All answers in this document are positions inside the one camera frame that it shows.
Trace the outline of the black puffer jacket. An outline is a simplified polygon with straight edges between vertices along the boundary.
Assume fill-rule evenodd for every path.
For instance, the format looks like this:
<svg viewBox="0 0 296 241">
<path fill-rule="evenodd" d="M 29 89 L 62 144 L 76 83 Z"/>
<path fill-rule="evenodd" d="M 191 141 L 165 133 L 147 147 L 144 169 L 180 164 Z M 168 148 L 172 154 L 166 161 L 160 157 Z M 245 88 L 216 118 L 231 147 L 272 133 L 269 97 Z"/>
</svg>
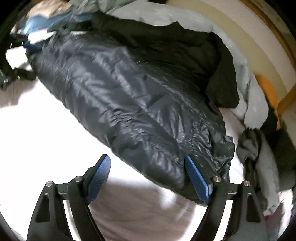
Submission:
<svg viewBox="0 0 296 241">
<path fill-rule="evenodd" d="M 185 158 L 228 177 L 234 143 L 220 108 L 196 86 L 81 23 L 58 23 L 27 47 L 39 80 L 88 132 L 152 182 L 204 204 Z"/>
</svg>

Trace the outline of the cream crumpled cloth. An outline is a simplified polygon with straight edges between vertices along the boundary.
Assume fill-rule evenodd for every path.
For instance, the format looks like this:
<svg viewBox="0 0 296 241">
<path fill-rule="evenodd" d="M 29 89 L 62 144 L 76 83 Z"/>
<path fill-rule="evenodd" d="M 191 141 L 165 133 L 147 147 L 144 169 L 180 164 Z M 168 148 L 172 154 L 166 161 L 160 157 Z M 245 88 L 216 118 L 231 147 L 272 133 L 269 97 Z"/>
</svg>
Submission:
<svg viewBox="0 0 296 241">
<path fill-rule="evenodd" d="M 42 16 L 46 19 L 70 11 L 72 4 L 61 0 L 44 0 L 37 3 L 27 13 L 28 18 Z"/>
</svg>

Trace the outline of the grey garment pile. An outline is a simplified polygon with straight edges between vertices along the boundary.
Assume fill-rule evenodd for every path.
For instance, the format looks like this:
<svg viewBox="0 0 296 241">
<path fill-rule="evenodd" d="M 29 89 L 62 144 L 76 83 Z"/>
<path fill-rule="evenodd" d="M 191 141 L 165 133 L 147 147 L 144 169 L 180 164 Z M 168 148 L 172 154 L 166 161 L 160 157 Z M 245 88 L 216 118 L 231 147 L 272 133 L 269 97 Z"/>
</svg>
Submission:
<svg viewBox="0 0 296 241">
<path fill-rule="evenodd" d="M 244 166 L 244 178 L 253 186 L 263 214 L 274 214 L 280 205 L 280 191 L 295 185 L 295 172 L 290 168 L 279 172 L 272 149 L 258 129 L 244 130 L 238 139 L 236 154 Z"/>
</svg>

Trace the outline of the orange pillow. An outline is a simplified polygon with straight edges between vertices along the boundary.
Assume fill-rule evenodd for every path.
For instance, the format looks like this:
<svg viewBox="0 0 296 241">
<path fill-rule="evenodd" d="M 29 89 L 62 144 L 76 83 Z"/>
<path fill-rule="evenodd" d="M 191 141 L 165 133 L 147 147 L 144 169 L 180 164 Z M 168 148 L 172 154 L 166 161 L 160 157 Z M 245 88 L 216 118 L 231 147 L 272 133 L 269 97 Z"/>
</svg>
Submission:
<svg viewBox="0 0 296 241">
<path fill-rule="evenodd" d="M 256 75 L 256 80 L 259 86 L 262 88 L 262 91 L 272 108 L 275 110 L 278 109 L 278 96 L 274 90 L 273 85 L 269 82 L 267 78 L 263 75 Z"/>
</svg>

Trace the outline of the light grey-blue duvet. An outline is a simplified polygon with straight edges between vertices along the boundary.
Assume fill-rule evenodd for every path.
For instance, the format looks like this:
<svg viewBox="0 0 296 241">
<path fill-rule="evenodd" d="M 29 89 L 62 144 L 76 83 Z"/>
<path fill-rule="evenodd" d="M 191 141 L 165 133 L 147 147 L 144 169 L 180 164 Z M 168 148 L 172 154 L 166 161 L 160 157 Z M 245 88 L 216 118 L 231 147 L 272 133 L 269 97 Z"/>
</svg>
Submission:
<svg viewBox="0 0 296 241">
<path fill-rule="evenodd" d="M 204 16 L 166 1 L 71 1 L 88 14 L 84 29 L 105 34 L 140 59 L 165 69 L 229 108 L 248 128 L 261 128 L 268 106 L 245 57 Z"/>
</svg>

